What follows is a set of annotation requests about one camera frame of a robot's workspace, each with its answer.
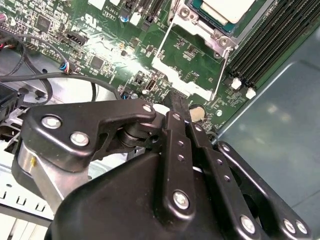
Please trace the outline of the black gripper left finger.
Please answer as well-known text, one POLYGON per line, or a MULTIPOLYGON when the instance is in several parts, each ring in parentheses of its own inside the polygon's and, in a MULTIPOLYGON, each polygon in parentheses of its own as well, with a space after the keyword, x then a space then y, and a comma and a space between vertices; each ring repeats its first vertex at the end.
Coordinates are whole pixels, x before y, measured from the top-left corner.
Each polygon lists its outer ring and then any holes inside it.
POLYGON ((193 167, 187 124, 179 96, 161 106, 121 99, 35 107, 22 125, 21 162, 55 218, 76 189, 139 156, 193 167))

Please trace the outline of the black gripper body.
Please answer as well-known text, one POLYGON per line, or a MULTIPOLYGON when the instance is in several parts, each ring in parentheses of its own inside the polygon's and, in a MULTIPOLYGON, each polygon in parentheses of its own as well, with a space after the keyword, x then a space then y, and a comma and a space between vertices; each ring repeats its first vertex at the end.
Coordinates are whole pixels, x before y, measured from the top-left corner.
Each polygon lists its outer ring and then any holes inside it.
POLYGON ((225 240, 202 170, 138 156, 73 191, 48 240, 225 240))

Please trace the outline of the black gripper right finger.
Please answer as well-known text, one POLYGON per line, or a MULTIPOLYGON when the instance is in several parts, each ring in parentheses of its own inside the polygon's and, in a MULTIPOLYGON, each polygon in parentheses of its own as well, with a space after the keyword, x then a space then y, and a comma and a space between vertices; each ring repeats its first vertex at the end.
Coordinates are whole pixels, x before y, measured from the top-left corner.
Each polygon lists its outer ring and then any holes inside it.
POLYGON ((186 118, 195 166, 204 174, 217 224, 226 240, 311 240, 304 220, 225 141, 210 142, 192 122, 187 101, 178 98, 186 118))

